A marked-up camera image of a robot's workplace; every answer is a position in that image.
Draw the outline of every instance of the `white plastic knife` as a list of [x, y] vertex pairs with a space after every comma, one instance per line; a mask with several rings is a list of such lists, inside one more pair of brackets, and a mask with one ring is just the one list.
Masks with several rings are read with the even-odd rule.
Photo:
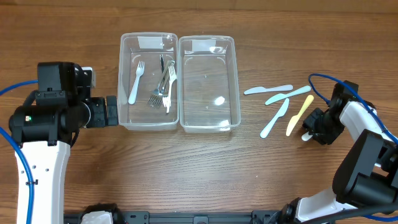
[[291, 97], [291, 96], [307, 93], [309, 91], [311, 91], [311, 87], [310, 86], [304, 86], [304, 87], [301, 87], [298, 90], [295, 90], [295, 91], [293, 91], [291, 93], [288, 93], [288, 94], [278, 93], [275, 96], [269, 98], [266, 101], [266, 105], [270, 105], [271, 103], [275, 103], [276, 101], [283, 100], [284, 98], [288, 98], [288, 97]]
[[267, 124], [267, 126], [261, 131], [260, 137], [266, 138], [274, 126], [276, 120], [286, 114], [287, 108], [289, 107], [289, 99], [286, 99], [284, 104], [280, 107], [278, 113], [275, 114], [274, 118]]
[[292, 85], [283, 85], [283, 86], [278, 86], [278, 87], [273, 87], [273, 88], [264, 88], [262, 86], [257, 86], [250, 88], [246, 90], [243, 94], [249, 95], [249, 94], [255, 94], [255, 93], [265, 93], [265, 92], [270, 92], [270, 91], [290, 91], [293, 90]]
[[308, 141], [308, 140], [310, 140], [311, 138], [312, 138], [312, 135], [310, 134], [309, 131], [306, 132], [305, 134], [303, 134], [303, 135], [301, 136], [301, 139], [302, 139], [303, 141]]

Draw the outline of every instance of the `silver fork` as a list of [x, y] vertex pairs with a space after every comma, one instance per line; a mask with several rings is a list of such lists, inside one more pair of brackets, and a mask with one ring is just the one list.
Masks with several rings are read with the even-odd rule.
[[129, 104], [134, 104], [136, 102], [139, 78], [144, 74], [144, 69], [145, 69], [145, 62], [139, 61], [136, 70], [136, 80], [134, 81], [134, 85], [132, 86], [132, 90], [129, 96]]
[[163, 96], [163, 104], [166, 107], [166, 113], [170, 112], [170, 107], [172, 105], [172, 86], [173, 82], [177, 79], [177, 74], [175, 73], [174, 66], [169, 67], [169, 94], [167, 96]]
[[162, 104], [162, 99], [164, 96], [164, 89], [165, 86], [167, 84], [167, 80], [169, 79], [168, 76], [168, 71], [169, 71], [169, 67], [174, 65], [174, 61], [173, 60], [169, 60], [166, 64], [165, 70], [163, 71], [163, 75], [162, 75], [162, 79], [160, 80], [160, 82], [158, 83], [156, 89], [154, 91], [152, 91], [152, 94], [150, 95], [150, 98], [148, 100], [148, 104], [154, 107], [160, 107]]

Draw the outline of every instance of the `blue wire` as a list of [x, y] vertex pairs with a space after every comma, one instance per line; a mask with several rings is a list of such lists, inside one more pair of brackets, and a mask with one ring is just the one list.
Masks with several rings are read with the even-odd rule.
[[312, 82], [311, 82], [311, 77], [313, 77], [313, 76], [328, 78], [328, 79], [333, 80], [333, 81], [335, 81], [335, 82], [338, 82], [338, 83], [342, 84], [344, 87], [346, 87], [350, 92], [352, 92], [352, 94], [355, 96], [355, 98], [357, 98], [358, 101], [359, 101], [360, 103], [362, 103], [362, 104], [365, 106], [366, 111], [368, 111], [368, 113], [370, 113], [371, 116], [376, 120], [376, 122], [377, 122], [378, 125], [380, 126], [382, 132], [383, 132], [384, 134], [386, 134], [386, 136], [388, 136], [396, 145], [398, 145], [398, 139], [388, 131], [388, 129], [385, 127], [385, 125], [384, 125], [383, 122], [380, 120], [380, 118], [379, 118], [376, 114], [373, 113], [372, 108], [370, 108], [370, 107], [368, 106], [368, 104], [367, 104], [367, 103], [355, 92], [355, 90], [353, 90], [349, 85], [347, 85], [347, 84], [345, 84], [344, 82], [342, 82], [341, 80], [338, 80], [337, 78], [331, 77], [331, 76], [329, 76], [329, 75], [323, 75], [323, 74], [317, 74], [317, 73], [311, 74], [311, 75], [308, 77], [308, 81], [310, 82], [310, 85], [312, 86], [313, 91], [314, 91], [320, 98], [322, 98], [323, 100], [325, 100], [325, 102], [326, 102], [328, 105], [329, 105], [330, 100], [327, 100], [325, 97], [323, 97], [323, 96], [315, 89], [314, 85], [312, 84]]
[[376, 217], [373, 215], [365, 215], [365, 218], [381, 221], [381, 222], [395, 222], [398, 221], [398, 217]]
[[37, 83], [37, 82], [38, 82], [37, 80], [31, 80], [31, 81], [21, 82], [21, 83], [17, 83], [15, 85], [9, 86], [9, 87], [7, 87], [7, 88], [5, 88], [5, 89], [0, 91], [0, 96], [5, 94], [5, 93], [7, 93], [8, 91], [13, 90], [15, 88], [18, 88], [20, 86], [30, 85], [30, 84], [34, 84], [34, 83]]
[[[388, 131], [388, 129], [385, 127], [385, 125], [383, 124], [383, 122], [380, 120], [380, 118], [373, 113], [373, 110], [368, 106], [368, 104], [355, 92], [355, 90], [353, 90], [349, 85], [345, 84], [343, 81], [338, 80], [337, 78], [331, 77], [329, 75], [323, 75], [323, 74], [318, 74], [318, 73], [314, 73], [311, 74], [310, 76], [308, 76], [308, 81], [310, 82], [310, 85], [313, 89], [313, 91], [323, 100], [325, 100], [326, 104], [329, 105], [330, 100], [326, 99], [324, 96], [322, 96], [314, 87], [314, 85], [311, 82], [311, 77], [313, 76], [318, 76], [318, 77], [323, 77], [323, 78], [328, 78], [330, 80], [333, 80], [335, 82], [338, 82], [340, 84], [342, 84], [344, 87], [346, 87], [354, 96], [355, 98], [357, 98], [359, 100], [359, 102], [361, 102], [365, 109], [368, 111], [368, 113], [370, 113], [372, 115], [372, 117], [376, 120], [376, 122], [379, 124], [380, 128], [382, 129], [383, 133], [386, 134], [386, 136], [388, 136], [396, 145], [398, 145], [398, 139], [390, 133], [390, 131]], [[365, 218], [369, 218], [372, 220], [377, 220], [377, 221], [382, 221], [382, 222], [394, 222], [394, 221], [398, 221], [398, 216], [396, 217], [377, 217], [377, 216], [373, 216], [373, 215], [366, 215], [364, 216]]]
[[[29, 85], [29, 84], [33, 84], [33, 83], [37, 83], [37, 80], [21, 82], [21, 83], [12, 85], [10, 87], [7, 87], [7, 88], [1, 90], [0, 96], [5, 94], [6, 92], [13, 90], [15, 88], [18, 88], [20, 86]], [[22, 153], [21, 149], [19, 149], [19, 146], [17, 145], [17, 143], [2, 127], [0, 127], [0, 134], [4, 136], [4, 138], [10, 143], [10, 145], [14, 148], [15, 152], [17, 153], [17, 155], [18, 155], [19, 159], [21, 160], [22, 165], [24, 166], [24, 169], [26, 171], [26, 176], [27, 176], [28, 182], [33, 182], [33, 175], [32, 175], [32, 172], [30, 171], [29, 164], [28, 164], [24, 154]], [[29, 184], [29, 201], [28, 201], [28, 207], [27, 207], [26, 224], [32, 223], [33, 203], [34, 203], [34, 198], [35, 198], [34, 195], [35, 195], [34, 185]]]

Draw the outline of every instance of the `label on container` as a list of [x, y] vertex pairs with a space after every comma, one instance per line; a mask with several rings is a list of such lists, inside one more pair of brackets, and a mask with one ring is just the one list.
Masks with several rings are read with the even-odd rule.
[[163, 49], [163, 37], [138, 37], [140, 49]]
[[216, 45], [216, 40], [192, 40], [193, 52], [208, 52]]

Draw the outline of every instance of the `transparent tray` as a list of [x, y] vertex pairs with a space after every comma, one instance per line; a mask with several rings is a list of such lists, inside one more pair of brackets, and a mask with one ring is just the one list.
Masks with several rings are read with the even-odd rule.
[[232, 37], [181, 37], [177, 56], [180, 124], [188, 133], [230, 131], [241, 122]]
[[[160, 55], [164, 66], [168, 60], [176, 61], [177, 36], [169, 33], [144, 32], [124, 34], [121, 37], [119, 56], [118, 113], [119, 124], [129, 130], [159, 131], [175, 129], [178, 123], [177, 84], [172, 86], [172, 104], [169, 114], [161, 105], [150, 106], [148, 100], [162, 77]], [[145, 62], [144, 74], [140, 77], [136, 102], [127, 102], [139, 61]]]

